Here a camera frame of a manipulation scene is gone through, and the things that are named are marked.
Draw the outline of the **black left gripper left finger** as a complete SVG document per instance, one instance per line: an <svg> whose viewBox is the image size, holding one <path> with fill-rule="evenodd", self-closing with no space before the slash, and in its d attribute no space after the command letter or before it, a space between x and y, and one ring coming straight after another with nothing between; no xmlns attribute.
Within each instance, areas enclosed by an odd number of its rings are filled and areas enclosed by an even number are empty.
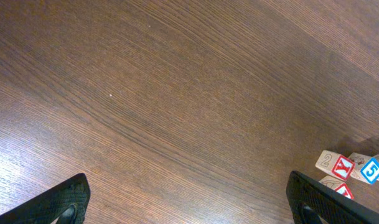
<svg viewBox="0 0 379 224"><path fill-rule="evenodd" d="M0 223L82 224L90 200L86 175L79 173L0 215Z"/></svg>

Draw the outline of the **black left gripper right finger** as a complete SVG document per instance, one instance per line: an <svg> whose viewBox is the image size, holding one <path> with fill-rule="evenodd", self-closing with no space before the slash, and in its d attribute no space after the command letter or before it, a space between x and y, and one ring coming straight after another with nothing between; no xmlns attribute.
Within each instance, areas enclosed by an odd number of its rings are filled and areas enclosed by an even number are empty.
<svg viewBox="0 0 379 224"><path fill-rule="evenodd" d="M295 224L379 223L379 213L333 191L299 171L292 171L286 196Z"/></svg>

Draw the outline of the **red I wooden block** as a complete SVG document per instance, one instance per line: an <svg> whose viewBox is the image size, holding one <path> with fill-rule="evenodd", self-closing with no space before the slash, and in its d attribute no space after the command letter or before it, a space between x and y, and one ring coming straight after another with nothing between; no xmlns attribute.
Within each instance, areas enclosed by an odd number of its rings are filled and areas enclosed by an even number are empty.
<svg viewBox="0 0 379 224"><path fill-rule="evenodd" d="M332 176L327 175L323 179L321 179L319 183L343 195L344 197L347 197L351 200L354 199L351 190L349 189L348 185L344 181L341 181L339 179L336 179Z"/></svg>

